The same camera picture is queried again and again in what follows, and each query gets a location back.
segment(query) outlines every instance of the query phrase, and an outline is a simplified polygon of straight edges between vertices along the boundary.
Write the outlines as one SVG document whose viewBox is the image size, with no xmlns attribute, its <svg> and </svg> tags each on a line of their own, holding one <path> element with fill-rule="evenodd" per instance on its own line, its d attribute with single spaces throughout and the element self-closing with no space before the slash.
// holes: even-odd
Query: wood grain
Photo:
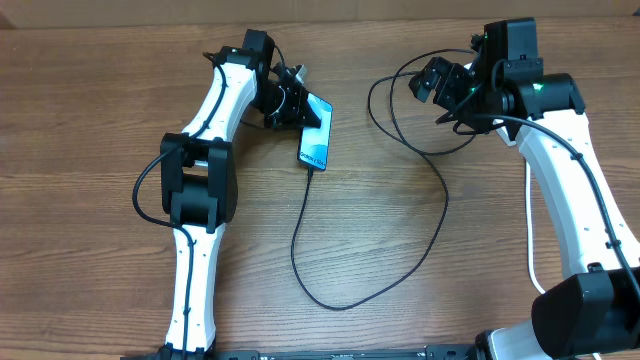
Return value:
<svg viewBox="0 0 640 360">
<path fill-rule="evenodd" d="M 211 82 L 200 53 L 240 45 L 247 27 L 267 30 L 290 64 L 306 64 L 309 89 L 335 109 L 329 169 L 314 176 L 301 228 L 301 276 L 338 305 L 396 280 L 420 258 L 444 196 L 423 160 L 372 124 L 369 86 L 420 53 L 465 47 L 491 20 L 0 32 L 0 359 L 113 359 L 163 343 L 173 237 L 136 216 L 131 188 L 162 135 L 199 108 Z M 600 164 L 636 231 L 639 31 L 632 18 L 538 20 L 547 72 L 578 82 Z M 459 144 L 433 124 L 442 111 L 415 101 L 406 81 L 394 99 L 410 141 Z M 390 126 L 387 90 L 376 91 L 373 110 Z M 292 273 L 306 178 L 297 135 L 243 127 L 234 141 L 240 196 L 219 256 L 219 349 L 461 343 L 528 317 L 536 292 L 526 270 L 523 162 L 495 134 L 434 159 L 450 203 L 431 254 L 403 284 L 348 312 L 315 306 Z M 158 173 L 141 199 L 163 216 Z M 537 188 L 534 209 L 537 272 L 551 287 L 560 259 Z"/>
</svg>

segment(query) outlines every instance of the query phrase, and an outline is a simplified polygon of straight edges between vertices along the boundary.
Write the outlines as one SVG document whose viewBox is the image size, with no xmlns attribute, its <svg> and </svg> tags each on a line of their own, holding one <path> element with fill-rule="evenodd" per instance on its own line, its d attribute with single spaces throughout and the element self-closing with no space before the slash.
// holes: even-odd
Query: phone screen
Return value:
<svg viewBox="0 0 640 360">
<path fill-rule="evenodd" d="M 327 169 L 327 159 L 329 158 L 329 135 L 331 134 L 333 107 L 313 94 L 309 94 L 307 103 L 321 120 L 321 124 L 320 128 L 304 127 L 302 129 L 298 160 L 314 169 L 324 171 Z"/>
</svg>

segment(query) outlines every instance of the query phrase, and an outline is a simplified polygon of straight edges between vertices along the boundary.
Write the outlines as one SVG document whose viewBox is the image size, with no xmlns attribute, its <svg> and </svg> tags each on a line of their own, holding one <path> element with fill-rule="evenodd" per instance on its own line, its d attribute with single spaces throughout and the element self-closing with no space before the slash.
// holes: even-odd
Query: white robotic arm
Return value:
<svg viewBox="0 0 640 360">
<path fill-rule="evenodd" d="M 573 110 L 551 111 L 536 123 L 560 135 L 583 154 L 602 192 L 627 262 L 631 267 L 640 266 L 640 244 L 622 218 L 600 169 L 586 114 L 578 115 Z M 540 184 L 558 236 L 565 279 L 588 273 L 592 267 L 605 271 L 620 269 L 615 253 L 606 246 L 609 234 L 580 165 L 555 140 L 530 127 L 520 128 L 516 145 Z M 531 320 L 492 332 L 489 347 L 493 360 L 551 359 L 540 347 Z"/>
<path fill-rule="evenodd" d="M 132 201 L 138 214 L 154 224 L 173 228 L 176 243 L 174 305 L 165 345 L 144 358 L 200 360 L 213 356 L 216 327 L 213 298 L 220 242 L 235 213 L 237 182 L 232 140 L 251 105 L 265 114 L 264 125 L 277 130 L 320 127 L 307 104 L 304 67 L 271 68 L 275 43 L 265 32 L 247 30 L 242 48 L 223 47 L 204 53 L 214 64 L 209 93 L 193 121 L 181 134 L 165 134 L 160 156 L 142 172 Z M 278 81 L 268 79 L 269 72 Z M 162 207 L 170 221 L 145 214 L 137 200 L 140 184 L 161 164 Z M 185 174 L 200 166 L 207 176 Z"/>
<path fill-rule="evenodd" d="M 213 116 L 209 127 L 202 132 L 198 139 L 213 140 L 219 138 L 231 142 L 240 119 L 246 108 L 254 100 L 257 92 L 256 72 L 244 65 L 225 63 L 222 65 L 226 76 L 227 88 L 218 110 Z M 222 77 L 220 71 L 214 68 L 213 84 L 207 97 L 193 121 L 187 125 L 183 133 L 193 134 L 203 125 L 207 116 L 213 110 L 214 104 L 220 97 Z M 206 161 L 196 161 L 197 166 L 207 167 Z M 204 226 L 183 225 L 183 228 L 195 241 L 193 259 L 193 277 L 190 288 L 188 312 L 187 344 L 182 343 L 184 332 L 184 301 L 189 270 L 189 246 L 185 235 L 180 230 L 173 230 L 176 242 L 176 284 L 173 297 L 173 315 L 166 336 L 166 343 L 172 344 L 174 349 L 186 347 L 187 351 L 209 349 L 216 335 L 213 318 L 213 294 L 215 289 L 216 265 L 220 242 L 224 234 L 225 225 L 222 223 L 209 234 Z"/>
</svg>

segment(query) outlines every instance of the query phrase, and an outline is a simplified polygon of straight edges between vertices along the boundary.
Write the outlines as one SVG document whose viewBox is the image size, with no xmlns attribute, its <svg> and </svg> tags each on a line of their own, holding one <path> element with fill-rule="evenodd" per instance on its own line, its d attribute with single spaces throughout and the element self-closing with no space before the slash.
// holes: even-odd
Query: black cable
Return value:
<svg viewBox="0 0 640 360">
<path fill-rule="evenodd" d="M 423 151 L 423 150 L 420 150 L 420 149 L 417 149 L 417 148 L 413 147 L 413 145 L 409 144 L 408 142 L 403 142 L 400 138 L 397 138 L 397 137 L 393 136 L 390 132 L 388 132 L 385 128 L 383 128 L 383 127 L 382 127 L 382 125 L 380 125 L 380 123 L 378 123 L 378 120 L 376 120 L 375 116 L 373 116 L 373 112 L 371 111 L 371 96 L 372 96 L 372 94 L 373 94 L 373 89 L 375 89 L 375 87 L 376 87 L 376 86 L 378 86 L 378 84 L 380 84 L 380 83 L 382 83 L 382 82 L 384 82 L 384 81 L 387 81 L 387 80 L 391 80 L 391 79 L 393 79 L 394 77 L 396 77 L 396 78 L 397 78 L 397 77 L 402 77 L 402 76 L 415 75 L 415 74 L 417 74 L 417 73 L 419 73 L 419 71 L 409 71 L 409 72 L 404 72 L 404 73 L 401 73 L 401 74 L 396 74 L 396 75 L 394 75 L 394 76 L 387 76 L 387 77 L 384 77 L 384 78 L 382 78 L 382 79 L 380 79 L 380 80 L 376 81 L 375 83 L 373 83 L 373 85 L 372 85 L 372 86 L 371 86 L 371 88 L 369 89 L 369 96 L 367 97 L 367 110 L 369 111 L 369 116 L 371 117 L 371 120 L 373 121 L 373 123 L 378 127 L 378 129 L 380 129 L 380 131 L 382 131 L 383 133 L 385 133 L 388 137 L 390 137 L 390 138 L 392 138 L 393 140 L 395 140 L 395 141 L 397 141 L 397 142 L 399 142 L 399 143 L 403 144 L 404 146 L 408 147 L 409 149 L 411 149 L 412 151 L 414 151 L 414 152 L 418 153 L 419 155 L 427 155 L 427 156 L 441 156 L 441 155 L 447 155 L 447 154 L 451 154 L 451 153 L 453 153 L 453 152 L 456 152 L 456 151 L 458 151 L 458 150 L 462 149 L 463 147 L 465 147 L 465 146 L 469 145 L 469 143 L 470 143 L 471 141 L 473 141 L 473 138 L 471 138 L 471 139 L 469 139 L 469 140 L 465 141 L 465 142 L 464 142 L 464 143 L 462 143 L 461 145 L 459 145 L 459 146 L 457 146 L 457 147 L 455 147 L 455 148 L 453 148 L 453 149 L 451 149 L 451 150 L 447 150 L 447 151 L 438 151 L 438 152 Z"/>
<path fill-rule="evenodd" d="M 282 66 L 283 66 L 284 68 L 286 68 L 286 67 L 287 67 L 287 65 L 285 65 L 285 62 L 284 62 L 284 55 L 282 55 L 282 51 L 280 51 L 280 48 L 278 47 L 278 45 L 275 45 L 275 44 L 274 44 L 274 45 L 273 45 L 273 47 L 274 47 L 276 50 L 278 50 L 278 55 L 280 55 L 280 61 L 282 61 Z"/>
<path fill-rule="evenodd" d="M 587 161 L 582 156 L 582 153 L 578 152 L 573 146 L 571 146 L 571 144 L 569 144 L 569 142 L 563 139 L 560 135 L 554 133 L 553 131 L 547 129 L 546 127 L 534 121 L 524 120 L 524 119 L 520 119 L 513 116 L 491 115 L 491 114 L 478 114 L 478 115 L 474 115 L 473 117 L 477 119 L 484 119 L 484 120 L 501 119 L 505 123 L 511 122 L 511 123 L 516 123 L 524 126 L 529 126 L 547 135 L 548 137 L 556 141 L 558 144 L 562 145 L 562 147 L 567 149 L 567 151 L 571 155 L 571 160 L 575 160 L 578 162 L 578 164 L 580 164 L 580 167 L 582 167 L 582 170 L 587 176 L 587 180 L 589 180 L 589 184 L 591 185 L 591 189 L 593 190 L 593 195 L 596 198 L 596 202 L 598 203 L 598 208 L 600 209 L 600 215 L 602 216 L 602 220 L 607 230 L 607 234 L 609 234 L 609 242 L 606 245 L 608 248 L 613 249 L 613 251 L 615 252 L 616 257 L 618 258 L 618 262 L 620 262 L 620 266 L 622 267 L 625 274 L 629 278 L 628 280 L 631 283 L 631 287 L 633 288 L 633 292 L 636 296 L 636 300 L 638 301 L 638 303 L 640 303 L 640 286 L 638 285 L 638 281 L 636 280 L 635 276 L 633 275 L 633 272 L 631 271 L 631 267 L 629 266 L 627 259 L 624 257 L 624 254 L 620 249 L 620 240 L 616 239 L 614 227 L 613 227 L 613 224 L 611 223 L 611 219 L 609 218 L 609 212 L 607 211 L 607 206 L 604 202 L 604 197 L 602 196 L 602 192 L 600 191 L 600 186 L 598 186 L 598 182 L 596 181 L 596 178 L 593 175 L 591 168 L 587 164 Z"/>
<path fill-rule="evenodd" d="M 355 302 L 351 305 L 346 305 L 346 306 L 331 306 L 331 305 L 327 305 L 323 302 L 321 302 L 320 300 L 316 299 L 315 296 L 313 296 L 313 294 L 311 294 L 311 292 L 309 292 L 309 290 L 307 289 L 307 287 L 304 285 L 304 283 L 302 282 L 302 279 L 300 278 L 300 275 L 298 274 L 298 269 L 296 267 L 296 263 L 295 263 L 295 241 L 296 241 L 296 236 L 298 234 L 298 230 L 300 229 L 300 224 L 302 222 L 302 217 L 304 215 L 304 210 L 306 208 L 307 205 L 307 198 L 309 195 L 309 188 L 311 187 L 311 179 L 313 177 L 313 170 L 311 168 L 309 168 L 308 174 L 307 174 L 307 187 L 305 190 L 305 194 L 304 194 L 304 200 L 302 201 L 302 208 L 300 209 L 300 216 L 298 217 L 298 222 L 296 224 L 296 228 L 293 232 L 293 237 L 291 239 L 291 265 L 293 267 L 293 273 L 296 276 L 296 279 L 298 280 L 298 284 L 300 284 L 300 287 L 302 288 L 302 290 L 307 294 L 307 296 L 316 304 L 318 304 L 319 306 L 328 309 L 328 310 L 334 310 L 334 311 L 342 311 L 342 310 L 349 310 L 349 309 L 353 309 L 356 306 L 362 305 L 364 303 L 366 303 L 369 300 L 372 300 L 382 294 L 384 294 L 385 292 L 393 289 L 395 286 L 397 286 L 398 284 L 402 283 L 404 280 L 406 280 L 409 276 L 411 276 L 414 272 L 416 272 L 416 270 L 418 270 L 418 268 L 420 268 L 420 266 L 422 265 L 422 263 L 424 262 L 424 260 L 427 258 L 427 256 L 429 255 L 429 252 L 431 251 L 431 248 L 433 247 L 433 244 L 435 243 L 435 240 L 438 236 L 438 233 L 440 232 L 440 228 L 442 227 L 442 223 L 444 222 L 444 218 L 447 214 L 447 208 L 449 206 L 449 189 L 447 188 L 447 184 L 444 181 L 444 178 L 442 177 L 442 175 L 440 174 L 440 171 L 438 171 L 438 168 L 436 168 L 436 166 L 433 164 L 433 162 L 431 162 L 431 160 L 429 160 L 429 158 L 427 157 L 427 155 L 445 155 L 445 154 L 450 154 L 452 152 L 455 152 L 457 150 L 462 149 L 463 147 L 465 147 L 467 144 L 469 144 L 472 140 L 473 137 L 471 137 L 469 140 L 467 140 L 466 142 L 464 142 L 462 145 L 459 145 L 458 147 L 448 150 L 448 151 L 442 151 L 442 152 L 436 152 L 436 153 L 429 153 L 426 151 L 422 151 L 419 150 L 417 148 L 415 148 L 414 146 L 412 146 L 409 142 L 407 142 L 404 139 L 404 136 L 402 135 L 402 131 L 400 130 L 400 128 L 397 126 L 396 124 L 396 131 L 398 132 L 398 135 L 400 136 L 400 138 L 397 138 L 395 136 L 393 136 L 391 133 L 389 133 L 387 130 L 385 130 L 375 119 L 375 117 L 373 116 L 373 113 L 371 111 L 371 94 L 373 92 L 373 89 L 380 84 L 383 81 L 386 80 L 390 80 L 393 79 L 395 81 L 396 78 L 401 77 L 401 76 L 408 76 L 408 75 L 415 75 L 417 72 L 406 72 L 406 73 L 401 73 L 401 70 L 406 67 L 408 64 L 421 59 L 423 57 L 426 56 L 430 56 L 433 54 L 437 54 L 437 53 L 441 53 L 441 52 L 446 52 L 446 51 L 457 51 L 457 50 L 450 50 L 450 49 L 445 49 L 445 50 L 438 50 L 438 51 L 433 51 L 424 55 L 421 55 L 415 59 L 413 59 L 412 61 L 410 61 L 409 63 L 405 64 L 402 68 L 400 68 L 400 70 L 398 70 L 396 72 L 396 74 L 394 76 L 388 76 L 385 78 L 382 78 L 378 81 L 376 81 L 372 86 L 371 89 L 369 90 L 369 96 L 367 99 L 367 109 L 369 111 L 369 115 L 371 116 L 371 120 L 373 120 L 373 122 L 376 124 L 376 126 L 383 132 L 385 133 L 387 136 L 389 136 L 390 138 L 400 142 L 401 144 L 403 144 L 404 146 L 406 146 L 407 148 L 409 148 L 411 151 L 415 152 L 416 154 L 420 155 L 426 162 L 427 164 L 431 167 L 431 169 L 433 170 L 433 172 L 436 174 L 436 176 L 438 177 L 438 179 L 440 180 L 440 183 L 442 184 L 442 188 L 444 190 L 444 195 L 445 195 L 445 200 L 444 200 L 444 206 L 442 209 L 442 215 L 440 216 L 440 220 L 438 222 L 438 226 L 436 227 L 433 237 L 431 238 L 431 240 L 429 241 L 429 245 L 427 246 L 427 249 L 425 250 L 424 254 L 422 255 L 422 257 L 420 258 L 420 260 L 418 261 L 418 263 L 411 268 L 411 270 L 409 270 L 404 276 L 402 276 L 400 279 L 396 280 L 394 283 L 392 283 L 391 285 L 385 287 L 384 289 L 376 292 L 373 295 L 370 295 L 358 302 Z M 393 93 L 393 87 L 390 89 L 390 95 Z"/>
<path fill-rule="evenodd" d="M 258 125 L 256 125 L 256 124 L 252 124 L 252 123 L 250 123 L 250 122 L 248 122 L 248 121 L 244 121 L 244 120 L 240 120 L 240 123 L 241 123 L 242 125 L 245 125 L 245 126 L 248 126 L 248 127 L 252 127 L 252 128 L 254 128 L 254 129 L 258 129 L 258 130 L 266 130 L 266 129 L 267 129 L 267 128 L 266 128 L 266 127 L 264 127 L 264 126 L 258 126 Z"/>
<path fill-rule="evenodd" d="M 507 62 L 506 59 L 500 59 L 493 64 L 493 68 L 491 68 L 491 90 L 496 91 L 496 76 L 498 75 L 498 66 L 504 66 L 504 63 Z"/>
<path fill-rule="evenodd" d="M 226 75 L 224 73 L 224 70 L 222 70 L 222 66 L 220 66 L 218 63 L 215 62 L 213 54 L 211 54 L 211 53 L 203 53 L 203 55 L 204 55 L 204 57 L 206 57 L 207 59 L 209 59 L 212 62 L 214 69 L 217 68 L 218 71 L 220 71 L 220 76 L 222 77 L 222 88 L 220 90 L 220 96 L 216 100 L 216 103 L 213 106 L 213 109 L 211 110 L 211 113 L 209 113 L 209 116 L 207 116 L 205 121 L 202 123 L 202 126 L 200 127 L 200 129 L 198 129 L 198 131 L 196 131 L 195 133 L 191 134 L 189 136 L 189 139 L 197 138 L 198 136 L 202 135 L 202 133 L 209 127 L 209 124 L 211 123 L 211 120 L 213 119 L 214 114 L 218 110 L 218 107 L 220 107 L 220 103 L 222 102 L 222 98 L 224 97 L 224 93 L 225 93 L 225 90 L 227 88 L 227 78 L 226 78 Z M 182 225 L 173 224 L 173 223 L 168 222 L 168 221 L 163 221 L 163 220 L 151 217 L 151 216 L 145 214 L 144 211 L 142 211 L 142 208 L 140 208 L 140 204 L 138 203 L 138 192 L 140 191 L 140 186 L 142 185 L 142 181 L 144 181 L 144 179 L 151 172 L 151 170 L 153 170 L 153 168 L 156 165 L 158 165 L 162 161 L 162 159 L 164 159 L 165 157 L 169 156 L 170 154 L 173 154 L 178 149 L 182 149 L 182 146 L 184 146 L 184 144 L 180 144 L 180 145 L 177 145 L 177 146 L 169 149 L 167 152 L 160 154 L 149 165 L 147 165 L 147 167 L 142 171 L 142 173 L 140 173 L 140 176 L 138 176 L 138 179 L 136 180 L 136 183 L 133 186 L 133 192 L 131 194 L 131 202 L 133 203 L 133 208 L 136 210 L 136 213 L 138 213 L 138 215 L 140 215 L 140 217 L 143 218 L 144 220 L 146 220 L 146 221 L 148 221 L 150 223 L 156 224 L 156 225 L 166 226 L 166 227 L 169 227 L 169 228 L 172 228 L 172 229 L 179 230 L 180 232 L 182 232 L 184 234 L 184 236 L 187 239 L 187 245 L 189 246 L 189 270 L 187 272 L 186 293 L 185 293 L 185 296 L 184 296 L 184 311 L 183 311 L 183 315 L 184 315 L 184 332 L 183 332 L 183 335 L 182 335 L 182 360 L 186 360 L 186 358 L 187 358 L 187 337 L 188 337 L 188 333 L 189 333 L 189 311 L 191 310 L 191 308 L 189 307 L 189 296 L 191 294 L 191 278 L 192 278 L 192 275 L 193 275 L 193 256 L 194 256 L 194 254 L 193 254 L 194 253 L 193 246 L 195 245 L 196 242 L 193 241 L 193 239 L 189 235 L 189 232 L 186 231 L 182 227 Z"/>
</svg>

